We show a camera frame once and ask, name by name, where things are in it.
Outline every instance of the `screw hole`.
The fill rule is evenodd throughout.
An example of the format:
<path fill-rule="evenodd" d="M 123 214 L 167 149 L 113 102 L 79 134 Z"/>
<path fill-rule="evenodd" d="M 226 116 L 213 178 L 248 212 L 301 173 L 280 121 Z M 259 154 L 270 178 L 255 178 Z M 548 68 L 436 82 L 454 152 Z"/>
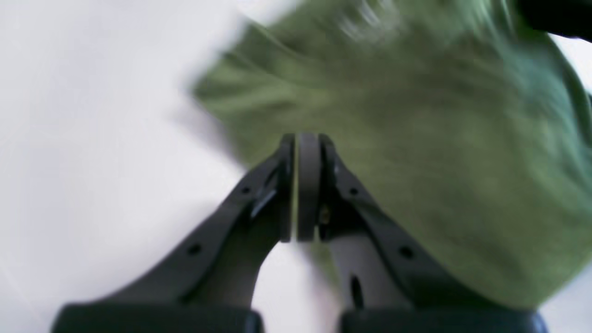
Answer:
<path fill-rule="evenodd" d="M 402 248 L 399 249 L 399 253 L 406 259 L 413 259 L 414 257 L 414 253 L 413 250 L 411 250 L 409 247 L 407 246 L 403 246 Z"/>
<path fill-rule="evenodd" d="M 200 244 L 193 244 L 193 246 L 187 250 L 187 254 L 189 254 L 189 255 L 197 255 L 200 252 L 201 252 L 201 245 Z"/>
<path fill-rule="evenodd" d="M 353 305 L 356 309 L 363 309 L 364 298 L 362 296 L 362 285 L 360 284 L 357 276 L 352 276 L 350 288 L 352 290 Z"/>

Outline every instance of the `green shirt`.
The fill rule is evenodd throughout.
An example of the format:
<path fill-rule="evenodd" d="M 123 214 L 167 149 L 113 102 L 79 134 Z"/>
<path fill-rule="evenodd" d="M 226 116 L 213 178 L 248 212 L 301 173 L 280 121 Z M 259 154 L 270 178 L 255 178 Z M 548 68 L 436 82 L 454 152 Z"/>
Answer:
<path fill-rule="evenodd" d="M 284 133 L 328 134 L 451 275 L 502 305 L 538 307 L 592 254 L 581 82 L 512 8 L 477 8 L 480 17 L 451 0 L 423 18 L 370 3 L 306 2 L 271 27 L 250 23 L 196 98 L 248 167 Z"/>

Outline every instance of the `white background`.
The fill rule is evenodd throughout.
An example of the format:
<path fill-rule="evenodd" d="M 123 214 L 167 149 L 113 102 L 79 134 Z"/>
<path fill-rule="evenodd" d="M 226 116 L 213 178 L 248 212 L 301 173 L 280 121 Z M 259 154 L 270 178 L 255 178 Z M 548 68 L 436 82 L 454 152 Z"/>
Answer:
<path fill-rule="evenodd" d="M 269 22 L 294 4 L 0 0 L 1 333 L 47 332 L 215 209 L 242 170 L 186 90 L 236 40 L 239 11 Z M 561 43 L 592 87 L 592 46 Z M 266 261 L 268 332 L 327 332 L 309 270 L 289 245 Z M 592 331 L 590 300 L 588 270 L 543 308 L 551 331 Z"/>

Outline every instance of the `black object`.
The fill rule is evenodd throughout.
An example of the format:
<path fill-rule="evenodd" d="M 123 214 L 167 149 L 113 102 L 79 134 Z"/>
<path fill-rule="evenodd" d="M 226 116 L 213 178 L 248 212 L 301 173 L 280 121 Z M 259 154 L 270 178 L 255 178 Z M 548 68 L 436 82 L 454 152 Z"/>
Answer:
<path fill-rule="evenodd" d="M 261 263 L 278 241 L 315 234 L 339 270 L 343 333 L 546 332 L 536 312 L 505 309 L 449 276 L 381 211 L 331 140 L 312 134 L 284 136 L 157 267 L 105 299 L 66 306 L 53 332 L 263 332 L 250 309 Z"/>
<path fill-rule="evenodd" d="M 535 30 L 592 43 L 592 0 L 517 0 L 517 8 Z"/>

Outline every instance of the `green cloth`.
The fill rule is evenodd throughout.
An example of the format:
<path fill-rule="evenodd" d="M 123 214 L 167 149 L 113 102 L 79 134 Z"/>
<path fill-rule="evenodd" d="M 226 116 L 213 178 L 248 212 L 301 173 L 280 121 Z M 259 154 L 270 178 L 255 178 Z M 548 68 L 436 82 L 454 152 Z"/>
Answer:
<path fill-rule="evenodd" d="M 305 2 L 249 23 L 194 94 L 247 167 L 284 133 L 328 134 L 387 214 L 499 304 L 536 308 L 591 259 L 590 102 L 511 1 Z"/>

